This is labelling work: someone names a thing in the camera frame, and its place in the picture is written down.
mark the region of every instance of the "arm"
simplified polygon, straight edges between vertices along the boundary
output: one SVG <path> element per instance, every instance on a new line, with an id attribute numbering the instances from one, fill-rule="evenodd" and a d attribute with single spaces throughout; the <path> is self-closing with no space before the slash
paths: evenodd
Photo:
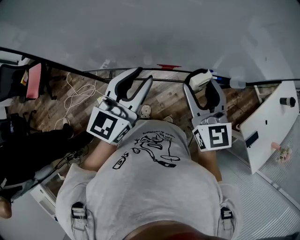
<path id="1" fill-rule="evenodd" d="M 117 146 L 101 141 L 81 165 L 82 169 L 98 172 L 107 159 L 116 151 Z"/>
<path id="2" fill-rule="evenodd" d="M 216 151 L 200 152 L 198 149 L 198 163 L 210 171 L 217 179 L 218 182 L 222 181 L 222 175 L 217 164 Z"/>

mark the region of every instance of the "sneaker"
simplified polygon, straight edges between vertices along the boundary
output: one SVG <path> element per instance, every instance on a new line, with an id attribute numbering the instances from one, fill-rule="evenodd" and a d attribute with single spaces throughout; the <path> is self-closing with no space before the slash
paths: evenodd
<path id="1" fill-rule="evenodd" d="M 163 121 L 173 123 L 173 117 L 172 116 L 167 116 L 163 119 Z"/>
<path id="2" fill-rule="evenodd" d="M 150 119 L 151 107 L 149 105 L 144 105 L 141 109 L 141 119 Z"/>
<path id="3" fill-rule="evenodd" d="M 65 123 L 67 123 L 68 125 L 71 125 L 70 120 L 68 118 L 63 118 L 62 124 L 64 125 Z"/>

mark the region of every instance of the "person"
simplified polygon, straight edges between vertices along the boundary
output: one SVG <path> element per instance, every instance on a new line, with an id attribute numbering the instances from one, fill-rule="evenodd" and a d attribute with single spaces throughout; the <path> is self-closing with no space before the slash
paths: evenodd
<path id="1" fill-rule="evenodd" d="M 62 228 L 71 239 L 236 239 L 239 195 L 222 182 L 216 152 L 192 161 L 173 119 L 148 120 L 150 113 L 143 106 L 118 147 L 100 141 L 81 166 L 72 164 L 56 201 Z"/>
<path id="2" fill-rule="evenodd" d="M 69 120 L 64 118 L 60 130 L 18 137 L 1 145 L 0 217 L 12 216 L 11 202 L 36 184 L 37 171 L 93 140 L 93 135 L 86 131 L 73 135 Z"/>

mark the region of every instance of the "wooden floor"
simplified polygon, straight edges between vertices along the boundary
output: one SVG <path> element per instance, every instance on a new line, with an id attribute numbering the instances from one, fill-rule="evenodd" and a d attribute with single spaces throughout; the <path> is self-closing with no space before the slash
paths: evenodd
<path id="1" fill-rule="evenodd" d="M 143 71 L 139 77 L 144 78 L 150 74 L 152 74 L 154 78 L 178 80 L 184 80 L 187 76 L 185 73 Z M 61 80 L 51 83 L 53 94 L 57 96 L 57 100 L 51 100 L 48 94 L 45 93 L 36 100 L 20 104 L 19 99 L 16 97 L 13 104 L 9 107 L 9 113 L 19 113 L 22 115 L 24 112 L 36 110 L 37 113 L 33 116 L 31 126 L 42 131 L 53 130 L 56 121 L 65 116 L 67 110 L 64 107 L 64 101 L 68 96 L 71 96 L 74 93 L 74 90 L 67 84 L 67 81 L 63 79 L 63 77 L 67 75 L 67 72 L 54 69 L 52 75 L 62 75 Z M 108 77 L 107 72 L 98 72 L 98 75 Z M 78 90 L 86 84 L 95 84 L 95 80 L 74 74 L 68 76 L 68 81 L 75 90 Z M 135 81 L 132 89 L 128 91 L 128 96 L 136 90 L 140 83 L 141 81 Z M 99 92 L 104 94 L 106 87 L 106 83 L 97 81 L 97 90 Z M 228 120 L 232 122 L 233 126 L 245 120 L 259 105 L 255 90 L 252 88 L 241 91 L 226 89 L 224 92 L 227 98 Z M 205 104 L 206 102 L 203 94 L 204 93 L 197 94 L 200 104 Z M 68 111 L 67 117 L 69 118 L 75 133 L 79 133 L 86 129 L 92 108 L 93 106 L 98 105 L 97 98 L 100 96 L 101 95 L 96 92 L 94 96 L 83 101 L 81 104 L 72 107 Z M 79 103 L 83 99 L 84 97 L 73 98 L 72 105 Z M 66 107 L 70 106 L 70 100 L 70 98 L 67 100 Z M 151 105 L 153 119 L 162 120 L 164 117 L 171 115 L 174 118 L 174 123 L 181 127 L 187 134 L 188 142 L 192 139 L 190 128 L 190 119 L 192 116 L 184 98 L 181 83 L 154 82 L 144 104 Z M 62 121 L 59 121 L 56 128 L 59 129 L 61 127 Z M 196 143 L 195 141 L 192 141 L 191 152 L 195 151 Z"/>

